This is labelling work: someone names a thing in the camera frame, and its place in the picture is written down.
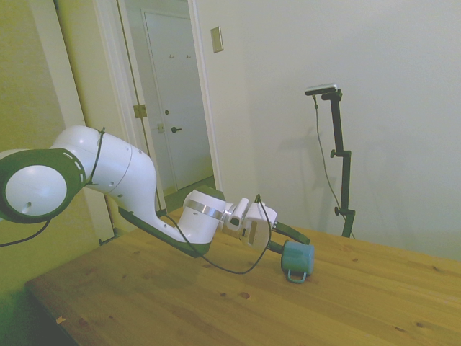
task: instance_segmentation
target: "white door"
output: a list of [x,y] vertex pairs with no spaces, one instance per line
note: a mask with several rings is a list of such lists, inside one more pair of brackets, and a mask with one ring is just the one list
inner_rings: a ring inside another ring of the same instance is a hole
[[213,175],[190,19],[146,13],[176,188]]

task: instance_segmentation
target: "mug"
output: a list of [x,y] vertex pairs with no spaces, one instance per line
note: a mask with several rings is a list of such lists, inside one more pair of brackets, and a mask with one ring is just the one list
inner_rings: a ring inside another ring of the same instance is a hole
[[[314,255],[314,246],[287,240],[282,252],[282,270],[287,273],[287,280],[291,283],[303,283],[306,277],[312,274]],[[301,280],[293,279],[292,273],[303,278]]]

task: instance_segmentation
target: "black cable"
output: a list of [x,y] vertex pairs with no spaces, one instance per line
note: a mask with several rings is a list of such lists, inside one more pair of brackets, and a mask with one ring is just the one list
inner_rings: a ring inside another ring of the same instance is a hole
[[208,263],[210,263],[213,267],[217,267],[218,269],[221,269],[221,270],[224,270],[225,272],[230,272],[232,274],[238,274],[238,275],[242,275],[242,274],[246,274],[248,272],[251,272],[259,263],[259,261],[261,260],[261,258],[264,256],[264,253],[266,252],[267,250],[267,247],[269,246],[269,243],[271,241],[271,237],[272,237],[272,227],[271,227],[271,222],[269,220],[269,216],[267,215],[267,212],[266,212],[266,209],[264,208],[264,205],[262,204],[262,201],[261,201],[261,196],[258,194],[256,196],[256,201],[261,205],[262,207],[262,211],[264,212],[264,215],[266,216],[266,220],[267,220],[267,225],[269,226],[269,239],[267,240],[267,244],[264,248],[264,250],[262,250],[262,253],[261,255],[259,255],[259,258],[258,260],[247,270],[243,271],[243,272],[236,272],[234,270],[230,270],[230,269],[227,269],[227,268],[224,268],[224,267],[221,267],[220,265],[217,265],[215,263],[213,263],[212,261],[210,261],[208,258],[206,258],[203,254],[201,254],[196,248],[194,245],[192,245],[190,243],[190,241],[187,239],[187,237],[184,235],[184,233],[182,233],[181,229],[179,228],[178,224],[176,223],[175,220],[173,220],[173,218],[171,218],[169,215],[165,215],[173,224],[174,226],[178,229],[179,233],[182,235],[182,237],[184,238],[184,240],[186,241],[186,243],[191,247],[192,250],[194,250],[194,252],[196,252],[201,258],[203,258],[205,261],[207,261]]
[[48,227],[48,225],[50,224],[50,221],[51,221],[51,219],[46,221],[45,225],[36,234],[33,234],[33,235],[28,236],[27,238],[24,238],[24,239],[21,239],[21,240],[16,240],[16,241],[12,241],[10,243],[0,244],[0,247],[8,247],[10,245],[19,244],[19,243],[22,243],[24,241],[30,240],[32,238],[35,238],[36,236],[38,236],[40,233],[42,233]]
[[89,175],[89,180],[86,183],[87,185],[94,185],[93,175],[94,175],[94,172],[96,171],[96,166],[98,165],[99,155],[101,154],[101,147],[102,147],[102,136],[106,133],[105,131],[106,131],[106,128],[102,128],[102,130],[99,132],[101,133],[101,135],[99,137],[98,152],[96,154],[96,159],[94,160],[93,170],[91,171],[91,174]]
[[[312,95],[312,98],[314,99],[314,103],[315,103],[315,120],[316,120],[316,125],[317,125],[317,138],[318,138],[318,145],[320,146],[320,151],[322,153],[323,170],[325,172],[326,181],[328,182],[328,186],[330,187],[330,191],[333,194],[334,199],[336,201],[336,205],[338,206],[338,209],[341,209],[341,207],[339,206],[338,198],[336,196],[336,193],[334,193],[334,190],[333,190],[333,188],[331,186],[331,183],[330,183],[330,178],[328,177],[328,172],[326,170],[325,154],[323,153],[322,141],[320,140],[320,132],[318,130],[318,104],[317,104],[317,98],[315,97],[315,95]],[[351,235],[352,235],[352,238],[355,239],[355,235],[352,233],[352,231],[351,231]]]

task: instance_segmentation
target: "door hinge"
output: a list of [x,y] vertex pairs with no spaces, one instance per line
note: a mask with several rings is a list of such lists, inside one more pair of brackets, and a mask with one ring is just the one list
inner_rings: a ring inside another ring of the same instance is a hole
[[133,109],[135,110],[135,118],[142,119],[147,117],[146,105],[134,105]]

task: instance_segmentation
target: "light switch plate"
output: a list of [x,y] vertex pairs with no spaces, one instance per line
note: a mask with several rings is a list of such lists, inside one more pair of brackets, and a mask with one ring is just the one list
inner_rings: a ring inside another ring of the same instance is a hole
[[223,36],[221,35],[220,27],[211,29],[211,42],[213,43],[214,53],[222,52],[224,50]]

